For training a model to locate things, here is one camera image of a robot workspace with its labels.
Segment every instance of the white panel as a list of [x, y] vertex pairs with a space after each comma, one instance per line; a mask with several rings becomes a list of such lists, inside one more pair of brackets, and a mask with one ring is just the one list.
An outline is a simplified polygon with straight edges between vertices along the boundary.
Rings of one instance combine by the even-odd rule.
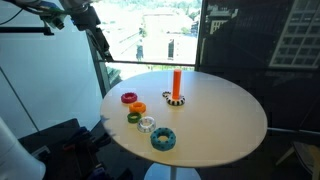
[[[0, 8], [0, 21], [18, 10]], [[43, 25], [38, 16], [24, 12], [7, 26], [26, 24]], [[70, 17], [63, 30], [53, 32], [0, 34], [0, 65], [40, 130], [71, 118], [91, 129], [99, 122], [102, 97], [86, 35]]]
[[0, 117], [17, 138], [36, 132], [35, 127], [1, 72]]

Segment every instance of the green ring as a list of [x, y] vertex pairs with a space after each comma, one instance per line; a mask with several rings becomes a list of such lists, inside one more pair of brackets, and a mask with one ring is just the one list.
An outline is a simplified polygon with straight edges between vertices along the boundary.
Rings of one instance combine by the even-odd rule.
[[141, 119], [141, 114], [137, 112], [133, 112], [128, 114], [127, 118], [129, 123], [134, 124], [134, 123], [137, 123], [139, 119]]

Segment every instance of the white ring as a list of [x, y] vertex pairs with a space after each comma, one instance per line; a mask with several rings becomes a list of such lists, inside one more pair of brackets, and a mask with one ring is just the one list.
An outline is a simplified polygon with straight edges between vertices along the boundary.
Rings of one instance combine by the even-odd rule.
[[137, 128], [143, 133], [152, 132], [156, 129], [156, 121], [150, 116], [143, 117], [138, 121]]

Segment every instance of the red ring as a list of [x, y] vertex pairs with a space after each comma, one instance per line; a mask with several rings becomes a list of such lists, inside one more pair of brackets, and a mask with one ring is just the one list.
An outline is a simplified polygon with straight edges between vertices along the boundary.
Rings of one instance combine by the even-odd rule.
[[133, 103], [133, 102], [136, 102], [138, 99], [138, 96], [136, 93], [133, 93], [133, 92], [129, 92], [129, 93], [125, 93], [121, 96], [121, 101], [123, 103]]

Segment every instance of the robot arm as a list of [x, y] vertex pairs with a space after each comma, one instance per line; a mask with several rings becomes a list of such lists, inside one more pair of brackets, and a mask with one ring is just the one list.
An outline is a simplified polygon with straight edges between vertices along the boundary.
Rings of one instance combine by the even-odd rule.
[[52, 2], [42, 0], [4, 0], [10, 2], [25, 11], [39, 15], [40, 19], [52, 28], [63, 29], [64, 19], [70, 15], [71, 20], [79, 31], [86, 31], [92, 44], [105, 61], [113, 61], [109, 53], [109, 44], [97, 27], [101, 22], [91, 0], [59, 0], [63, 9]]

